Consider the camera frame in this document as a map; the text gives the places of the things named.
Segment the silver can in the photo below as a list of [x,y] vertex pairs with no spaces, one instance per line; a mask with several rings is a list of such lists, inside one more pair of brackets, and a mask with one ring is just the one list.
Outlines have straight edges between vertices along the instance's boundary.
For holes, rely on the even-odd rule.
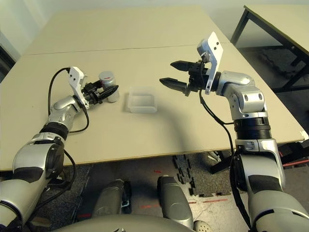
[[[114,77],[114,74],[111,71],[103,71],[98,75],[98,77],[103,85],[103,89],[116,85],[116,79]],[[116,92],[114,92],[112,95],[110,95],[107,98],[109,102],[116,102],[119,99],[118,89],[116,90]]]

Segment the beige table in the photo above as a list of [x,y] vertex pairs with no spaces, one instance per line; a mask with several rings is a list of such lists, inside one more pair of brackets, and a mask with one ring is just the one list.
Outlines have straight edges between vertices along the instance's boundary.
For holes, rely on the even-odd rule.
[[[237,49],[230,43],[224,43],[223,49],[220,70],[244,72],[263,91],[273,137],[279,143],[304,140],[302,127]],[[58,69],[69,65],[80,67],[92,82],[101,71],[112,70],[121,95],[116,103],[89,110],[89,128],[68,137],[66,149],[77,163],[229,149],[225,131],[205,112],[197,93],[185,97],[159,83],[162,77],[188,81],[187,73],[169,65],[180,59],[198,60],[196,46],[23,56],[1,84],[0,169],[11,169],[15,153],[45,123],[50,79]],[[129,113],[126,101],[131,86],[153,86],[158,95],[158,112]],[[52,102],[69,94],[72,91],[68,78],[61,74],[53,86]],[[211,94],[205,100],[218,117],[231,121],[224,97]],[[74,129],[84,125],[84,115],[80,114]],[[232,125],[229,130],[235,139]]]
[[62,12],[26,54],[197,45],[213,31],[229,43],[198,6]]
[[297,56],[293,65],[300,61],[306,64],[283,87],[274,88],[273,91],[280,93],[309,89],[309,85],[292,87],[304,74],[309,73],[309,5],[245,5],[244,8],[231,43],[237,43],[250,19]]

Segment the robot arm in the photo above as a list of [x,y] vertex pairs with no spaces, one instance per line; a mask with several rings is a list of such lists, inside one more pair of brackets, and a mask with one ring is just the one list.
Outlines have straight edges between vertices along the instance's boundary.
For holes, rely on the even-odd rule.
[[26,143],[13,161],[13,178],[0,182],[0,229],[22,227],[35,209],[48,183],[63,169],[64,144],[73,126],[74,116],[90,104],[102,103],[118,86],[99,92],[100,81],[88,83],[85,75],[71,67],[69,83],[74,95],[57,101],[48,121],[38,134]]
[[[185,96],[190,91],[205,90],[206,94],[215,91],[227,98],[237,135],[232,162],[235,182],[248,193],[251,231],[308,231],[308,213],[294,197],[283,192],[285,176],[276,140],[271,137],[264,95],[248,75],[217,72],[221,49],[213,32],[198,45],[201,62],[171,63],[189,72],[189,84],[171,78],[160,82]],[[211,70],[204,68],[203,62],[211,62]]]

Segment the white wall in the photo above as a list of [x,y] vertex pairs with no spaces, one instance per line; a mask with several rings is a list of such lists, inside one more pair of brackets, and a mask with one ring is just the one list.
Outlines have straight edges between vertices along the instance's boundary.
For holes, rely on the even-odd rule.
[[[54,13],[66,10],[198,4],[230,39],[244,4],[308,4],[308,0],[0,0],[0,44],[14,59],[24,53]],[[249,22],[239,47],[277,45]]]

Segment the tabletop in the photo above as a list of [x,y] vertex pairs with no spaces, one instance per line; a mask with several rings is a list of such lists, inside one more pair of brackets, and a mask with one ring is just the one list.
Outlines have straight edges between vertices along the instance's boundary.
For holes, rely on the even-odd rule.
[[229,42],[199,6],[61,12],[26,54],[197,45],[213,31]]
[[245,5],[245,9],[309,55],[309,5]]
[[[230,43],[224,52],[220,71],[243,72],[255,79],[266,99],[272,135],[278,143],[302,141],[302,127],[245,58]],[[109,51],[69,52],[22,56],[3,80],[1,87],[1,161],[0,169],[12,168],[14,155],[47,120],[47,92],[54,73],[62,67],[77,66],[88,74],[88,81],[110,70],[119,85],[120,99],[89,110],[86,131],[71,134],[66,149],[76,163],[124,160],[150,156],[188,154],[229,149],[224,129],[199,103],[198,94],[185,97],[159,82],[171,77],[187,82],[188,74],[171,67],[177,60],[197,61],[195,45]],[[158,97],[158,111],[133,114],[126,108],[130,87],[152,86]],[[72,94],[64,73],[56,79],[52,103]],[[224,97],[204,96],[209,107],[225,122],[231,122]],[[85,126],[83,114],[76,116],[73,130]],[[233,125],[228,125],[233,140]]]

